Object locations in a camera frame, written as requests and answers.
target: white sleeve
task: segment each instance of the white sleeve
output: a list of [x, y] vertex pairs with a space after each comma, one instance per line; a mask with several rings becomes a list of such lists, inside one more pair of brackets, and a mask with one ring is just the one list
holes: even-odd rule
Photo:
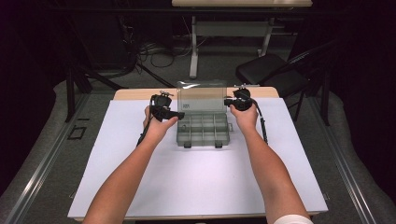
[[300, 215], [285, 215], [280, 217], [274, 224], [314, 224], [309, 218]]

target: clear plastic box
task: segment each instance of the clear plastic box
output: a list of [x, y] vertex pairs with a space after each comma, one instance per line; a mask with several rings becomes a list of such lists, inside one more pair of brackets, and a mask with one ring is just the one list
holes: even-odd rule
[[177, 122], [180, 147], [229, 144], [226, 94], [227, 83], [221, 80], [177, 83], [177, 110], [185, 113], [184, 119]]

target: table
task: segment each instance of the table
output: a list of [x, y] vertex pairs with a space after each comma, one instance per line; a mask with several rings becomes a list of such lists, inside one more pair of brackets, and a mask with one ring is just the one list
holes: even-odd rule
[[[311, 7], [311, 0], [172, 0], [174, 7]], [[259, 56], [265, 55], [274, 28], [274, 18], [269, 21], [197, 21], [191, 22], [190, 78], [197, 78], [198, 48], [196, 36], [263, 36]]]
[[[249, 88], [266, 119], [269, 144], [285, 162], [310, 215], [328, 210], [290, 114], [274, 88]], [[228, 94], [236, 88], [227, 88]], [[111, 172], [135, 147], [143, 110], [160, 89], [120, 90], [110, 102], [68, 216], [82, 220]], [[164, 89], [176, 93], [176, 89]], [[176, 96], [172, 108], [177, 108]], [[125, 219], [187, 219], [265, 216], [262, 195], [236, 121], [223, 148], [178, 147], [176, 125], [154, 151]]]

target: chair back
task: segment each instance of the chair back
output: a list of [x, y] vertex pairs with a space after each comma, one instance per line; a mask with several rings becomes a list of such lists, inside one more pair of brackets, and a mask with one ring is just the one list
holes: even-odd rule
[[335, 46], [336, 40], [330, 41], [324, 45], [316, 47], [314, 49], [310, 49], [306, 52], [303, 52], [291, 59], [289, 59], [284, 65], [278, 67], [276, 70], [271, 72], [271, 75], [267, 77], [267, 79], [281, 73], [286, 73], [291, 70], [299, 71], [299, 68], [312, 65], [316, 63], [315, 66], [309, 67], [309, 72], [304, 73], [304, 76], [309, 78], [313, 73], [316, 73], [319, 69], [325, 68], [328, 66], [330, 61], [329, 57], [332, 54], [332, 49]]

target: black chair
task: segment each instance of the black chair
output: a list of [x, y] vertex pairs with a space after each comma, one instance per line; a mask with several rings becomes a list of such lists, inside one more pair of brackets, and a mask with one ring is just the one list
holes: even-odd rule
[[322, 87], [321, 114], [327, 125], [327, 104], [329, 102], [328, 71], [332, 65], [335, 40], [310, 49], [285, 62], [279, 56], [267, 54], [236, 67], [236, 76], [246, 84], [276, 88], [279, 97], [287, 98], [301, 93], [300, 100], [288, 106], [297, 105], [294, 121], [300, 113], [304, 95], [316, 95]]

